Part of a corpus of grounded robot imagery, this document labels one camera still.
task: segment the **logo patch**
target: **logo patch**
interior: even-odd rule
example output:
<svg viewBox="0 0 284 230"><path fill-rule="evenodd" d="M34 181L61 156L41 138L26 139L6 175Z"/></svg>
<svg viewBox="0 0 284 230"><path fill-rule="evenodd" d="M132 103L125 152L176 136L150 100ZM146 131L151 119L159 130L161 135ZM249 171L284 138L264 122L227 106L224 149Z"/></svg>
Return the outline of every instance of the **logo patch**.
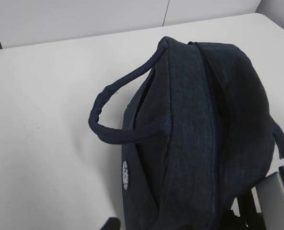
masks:
<svg viewBox="0 0 284 230"><path fill-rule="evenodd" d="M124 189L127 190L128 185L129 185L129 171L128 171L128 165L126 161L123 162L123 173L122 174L123 174L123 186L124 186Z"/></svg>

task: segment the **fabric handle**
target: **fabric handle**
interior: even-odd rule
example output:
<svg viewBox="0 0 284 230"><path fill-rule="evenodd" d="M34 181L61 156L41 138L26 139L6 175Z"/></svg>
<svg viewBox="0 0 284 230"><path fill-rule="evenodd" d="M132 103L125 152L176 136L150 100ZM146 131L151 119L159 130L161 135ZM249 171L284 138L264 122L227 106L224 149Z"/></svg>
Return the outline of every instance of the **fabric handle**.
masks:
<svg viewBox="0 0 284 230"><path fill-rule="evenodd" d="M171 133L170 115L161 116L144 127L132 130L108 128L98 124L99 114L102 112L103 106L110 100L110 98L120 88L149 71L160 59L167 48L167 43L165 41L161 41L158 45L157 51L144 65L117 80L113 84L106 86L104 90L98 94L90 113L89 126L102 141L108 144L138 143L147 138L158 135L169 135Z"/></svg>

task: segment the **white table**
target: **white table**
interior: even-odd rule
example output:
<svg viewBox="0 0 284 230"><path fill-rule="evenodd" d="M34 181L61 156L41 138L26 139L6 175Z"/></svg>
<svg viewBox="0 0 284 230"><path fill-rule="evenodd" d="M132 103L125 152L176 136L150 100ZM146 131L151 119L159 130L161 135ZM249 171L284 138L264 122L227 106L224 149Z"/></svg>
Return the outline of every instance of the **white table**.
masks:
<svg viewBox="0 0 284 230"><path fill-rule="evenodd" d="M284 30L260 14L0 50L0 230L124 222L121 147L92 133L89 112L104 86L144 63L165 35L240 47L284 129ZM112 98L102 124L121 127L143 79ZM276 154L271 171L280 164Z"/></svg>

